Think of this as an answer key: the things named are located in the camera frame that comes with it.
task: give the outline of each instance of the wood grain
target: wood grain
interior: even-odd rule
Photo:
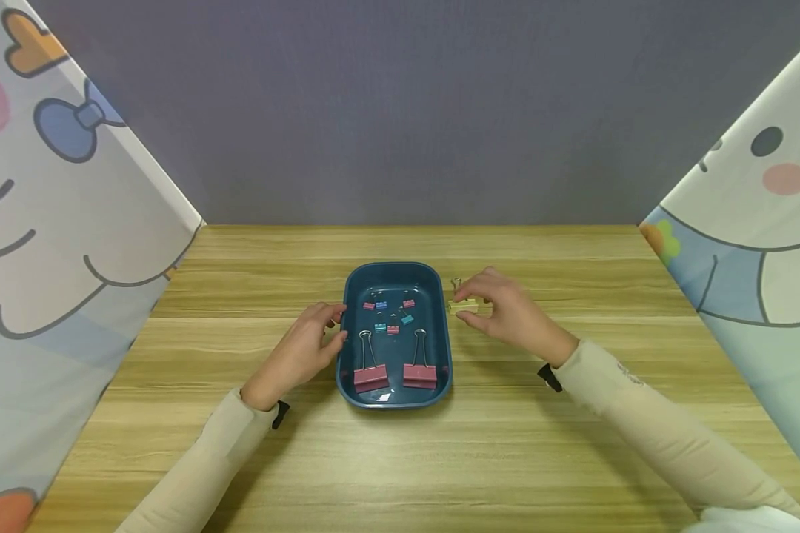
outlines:
[[[800,501],[800,463],[631,226],[203,229],[59,472],[30,532],[112,532],[225,392],[315,301],[374,260],[445,287],[495,264],[690,409]],[[658,532],[693,516],[540,363],[450,318],[455,383],[432,408],[347,405],[331,371],[233,481],[209,532]]]

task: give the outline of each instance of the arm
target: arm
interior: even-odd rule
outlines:
[[[201,532],[244,462],[264,439],[278,408],[269,412],[228,392],[199,439],[116,529],[116,533]]]
[[[343,304],[306,309],[242,389],[228,392],[196,443],[121,523],[116,533],[198,533],[231,480],[276,419],[278,400],[325,369],[346,332],[322,346],[326,327],[340,321]]]
[[[472,295],[494,304],[491,318],[468,311],[458,318],[549,363],[575,402],[607,421],[694,511],[769,506],[800,520],[800,505],[753,461],[632,376],[606,350],[579,343],[516,282],[490,267],[463,283],[454,299]]]
[[[691,509],[770,506],[799,518],[775,479],[590,341],[553,370],[563,390],[607,421]]]

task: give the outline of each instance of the right hand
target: right hand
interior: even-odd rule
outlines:
[[[456,288],[454,301],[477,296],[492,303],[490,318],[471,311],[457,318],[498,341],[528,350],[558,368],[578,348],[578,338],[562,329],[530,299],[519,283],[488,267]]]

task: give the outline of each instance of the blue plastic tray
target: blue plastic tray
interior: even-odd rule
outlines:
[[[374,293],[381,293],[380,301],[384,309],[365,309],[366,302],[372,302]],[[404,297],[412,296],[415,307],[405,309],[413,321],[402,324],[399,308]],[[444,294],[441,280],[435,270],[423,263],[371,263],[363,264],[352,271],[344,288],[344,303],[347,310],[341,320],[341,327],[349,332],[344,348],[338,355],[335,380],[344,398],[356,407],[365,409],[416,409],[438,402],[448,392],[453,378],[453,362],[450,357],[448,322],[444,309]],[[374,331],[377,313],[381,312],[385,322],[391,313],[396,314],[400,326],[397,335]],[[427,347],[427,363],[436,367],[436,388],[416,389],[404,387],[402,369],[405,363],[412,363],[415,352],[415,331],[427,331],[424,339]],[[388,387],[369,392],[356,392],[353,372],[361,368],[362,330],[373,332],[373,352],[377,364],[384,364],[388,372]],[[418,352],[417,363],[422,363]],[[372,366],[370,348],[367,349],[367,365]]]

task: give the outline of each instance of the beige sleeve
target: beige sleeve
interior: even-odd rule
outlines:
[[[228,392],[204,425],[199,439],[116,533],[201,532],[243,463],[276,419],[245,405],[239,389]]]
[[[600,346],[581,341],[553,370],[576,403],[606,420],[694,511],[800,505],[764,471],[684,409],[632,376]]]

